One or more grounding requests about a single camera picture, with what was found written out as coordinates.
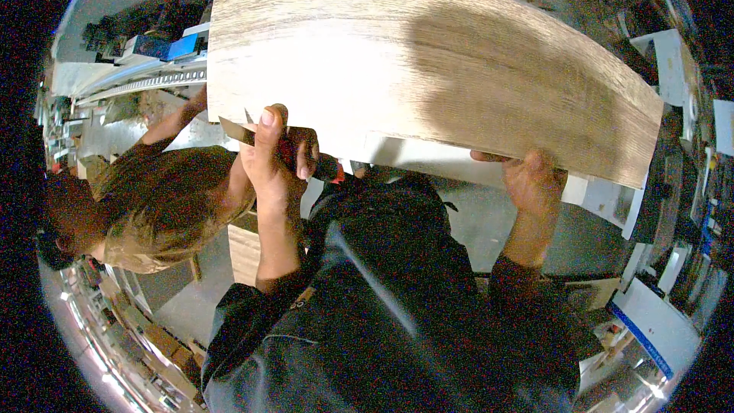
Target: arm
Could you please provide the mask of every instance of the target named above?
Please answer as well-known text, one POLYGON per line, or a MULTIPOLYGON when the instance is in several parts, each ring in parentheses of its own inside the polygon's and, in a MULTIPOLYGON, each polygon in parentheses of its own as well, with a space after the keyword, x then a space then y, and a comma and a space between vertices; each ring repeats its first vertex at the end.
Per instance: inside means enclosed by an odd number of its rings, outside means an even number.
POLYGON ((206 110, 206 85, 199 93, 190 99, 185 105, 161 120, 159 124, 153 126, 147 133, 142 135, 140 141, 145 145, 152 145, 159 141, 168 140, 168 144, 185 128, 194 117, 206 110))
POLYGON ((242 164, 258 198, 260 265, 255 287, 262 293, 289 293, 304 287, 309 274, 303 268, 300 201, 305 179, 316 170, 318 143, 313 130, 291 128, 287 147, 283 139, 285 106, 266 107, 255 133, 255 146, 242 144, 242 164), (295 157, 295 170, 287 169, 281 153, 295 157))
POLYGON ((532 295, 553 239, 567 173, 554 169, 543 151, 529 151, 524 160, 477 151, 471 156, 477 161, 503 163, 503 181, 518 208, 507 243, 492 269, 495 282, 503 291, 515 289, 521 296, 532 295))

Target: person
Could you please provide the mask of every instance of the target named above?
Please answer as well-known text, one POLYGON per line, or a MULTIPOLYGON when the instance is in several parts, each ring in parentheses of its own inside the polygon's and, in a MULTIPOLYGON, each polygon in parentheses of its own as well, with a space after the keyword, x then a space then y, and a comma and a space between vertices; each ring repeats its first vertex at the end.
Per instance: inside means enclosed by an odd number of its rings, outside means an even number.
POLYGON ((41 260, 60 270, 88 254, 136 273, 190 260, 255 193, 239 154, 221 146, 164 151, 206 110, 206 86, 142 135, 94 189, 68 173, 45 181, 41 260))
POLYGON ((258 198, 255 286, 219 302, 202 367, 211 411, 570 411, 574 322, 540 280, 567 178, 543 151, 503 161, 517 220, 480 296, 445 204, 414 174, 305 183, 267 107, 242 164, 258 198))

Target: metal rail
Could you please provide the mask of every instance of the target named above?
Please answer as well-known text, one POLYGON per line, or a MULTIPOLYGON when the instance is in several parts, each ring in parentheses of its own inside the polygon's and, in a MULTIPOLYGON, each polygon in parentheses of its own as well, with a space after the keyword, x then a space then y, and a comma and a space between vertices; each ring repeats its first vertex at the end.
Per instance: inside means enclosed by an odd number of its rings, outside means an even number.
POLYGON ((188 67, 187 69, 179 69, 175 71, 159 71, 153 76, 148 76, 141 80, 134 80, 124 85, 115 86, 114 88, 100 91, 83 99, 77 99, 75 106, 83 106, 90 102, 105 99, 110 96, 119 96, 121 94, 134 93, 136 91, 144 91, 148 89, 171 88, 174 86, 197 85, 206 83, 206 61, 200 61, 198 67, 188 67))

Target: black shirt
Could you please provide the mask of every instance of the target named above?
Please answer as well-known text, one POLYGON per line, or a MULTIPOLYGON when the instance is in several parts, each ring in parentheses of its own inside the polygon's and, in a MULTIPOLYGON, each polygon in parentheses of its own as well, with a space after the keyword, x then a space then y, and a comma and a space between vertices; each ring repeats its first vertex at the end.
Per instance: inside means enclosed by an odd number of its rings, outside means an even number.
POLYGON ((478 295, 440 200, 410 188, 315 212, 308 288, 234 284, 216 308, 212 411, 570 410, 570 319, 537 271, 500 257, 478 295))

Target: cardboard box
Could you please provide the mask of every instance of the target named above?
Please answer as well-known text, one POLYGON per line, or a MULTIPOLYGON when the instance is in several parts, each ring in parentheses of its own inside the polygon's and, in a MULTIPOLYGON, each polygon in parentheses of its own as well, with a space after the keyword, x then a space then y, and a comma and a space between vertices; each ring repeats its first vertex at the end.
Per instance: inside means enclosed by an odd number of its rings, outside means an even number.
POLYGON ((189 361, 193 359, 193 357, 194 353, 190 352, 184 346, 180 346, 179 349, 177 349, 171 356, 171 362, 183 370, 190 363, 189 361))
POLYGON ((161 326, 151 324, 144 330, 145 338, 151 342, 163 354, 166 359, 171 359, 173 353, 176 353, 181 345, 168 332, 163 330, 161 326))

